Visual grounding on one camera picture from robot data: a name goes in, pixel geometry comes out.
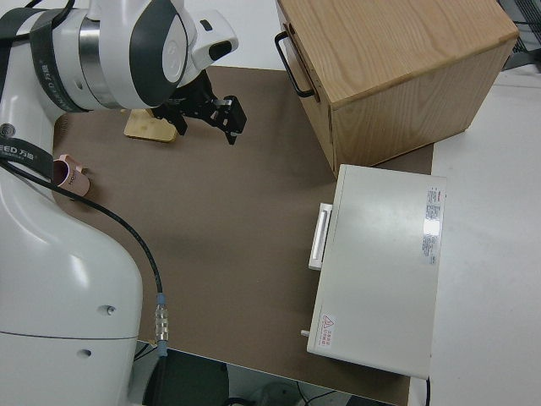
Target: wooden box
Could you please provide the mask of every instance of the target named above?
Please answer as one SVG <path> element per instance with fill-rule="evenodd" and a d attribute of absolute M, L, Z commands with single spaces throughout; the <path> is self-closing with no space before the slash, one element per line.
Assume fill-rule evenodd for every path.
<path fill-rule="evenodd" d="M 495 0 L 277 4 L 276 45 L 335 175 L 462 132 L 517 39 Z"/>

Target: wooden block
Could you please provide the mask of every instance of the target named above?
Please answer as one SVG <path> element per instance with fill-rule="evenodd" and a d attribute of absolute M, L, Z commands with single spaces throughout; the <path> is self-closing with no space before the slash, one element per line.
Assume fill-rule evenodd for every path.
<path fill-rule="evenodd" d="M 175 126 L 151 114 L 148 110 L 132 110 L 124 134 L 141 140 L 173 142 L 177 138 Z"/>
<path fill-rule="evenodd" d="M 277 0 L 304 110 L 335 174 L 462 132 L 517 38 L 494 0 Z"/>

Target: pink cup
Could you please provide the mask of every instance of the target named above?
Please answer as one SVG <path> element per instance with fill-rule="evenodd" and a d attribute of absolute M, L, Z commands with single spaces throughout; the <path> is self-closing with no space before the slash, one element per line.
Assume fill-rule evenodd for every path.
<path fill-rule="evenodd" d="M 84 196 L 90 188 L 90 180 L 83 170 L 83 165 L 70 155 L 63 154 L 52 163 L 52 182 L 62 189 Z"/>

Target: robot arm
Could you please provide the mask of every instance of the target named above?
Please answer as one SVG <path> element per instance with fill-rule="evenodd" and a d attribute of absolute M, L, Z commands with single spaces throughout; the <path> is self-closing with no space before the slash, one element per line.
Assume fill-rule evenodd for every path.
<path fill-rule="evenodd" d="M 233 96 L 216 99 L 205 73 L 238 45 L 219 14 L 192 18 L 183 0 L 71 7 L 62 19 L 28 8 L 0 19 L 2 406 L 128 405 L 142 303 L 128 253 L 4 161 L 51 178 L 53 126 L 65 112 L 156 108 L 178 127 L 181 114 L 201 117 L 230 143 L 246 120 Z"/>

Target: box handle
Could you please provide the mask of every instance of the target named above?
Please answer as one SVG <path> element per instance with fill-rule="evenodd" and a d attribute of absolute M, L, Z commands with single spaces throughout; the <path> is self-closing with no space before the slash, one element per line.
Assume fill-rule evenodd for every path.
<path fill-rule="evenodd" d="M 285 40 L 289 37 L 289 34 L 287 31 L 283 31 L 280 34 L 278 34 L 274 38 L 274 43 L 276 44 L 276 49 L 278 50 L 278 54 L 280 55 L 280 59 L 282 63 L 284 64 L 284 67 L 286 68 L 287 76 L 289 76 L 289 80 L 291 80 L 291 83 L 293 85 L 293 88 L 295 89 L 295 92 L 297 93 L 297 96 L 299 97 L 311 97 L 315 95 L 314 89 L 310 89 L 309 91 L 301 91 L 298 87 L 297 81 L 295 80 L 295 77 L 293 76 L 293 72 L 291 68 L 289 67 L 289 64 L 287 63 L 286 56 L 284 55 L 283 50 L 280 47 L 280 41 Z"/>
<path fill-rule="evenodd" d="M 320 214 L 315 226 L 314 241 L 310 252 L 308 268 L 315 271 L 321 271 L 323 266 L 323 256 L 325 253 L 325 243 L 327 242 L 327 233 L 329 232 L 329 222 L 331 221 L 332 205 L 320 203 Z"/>

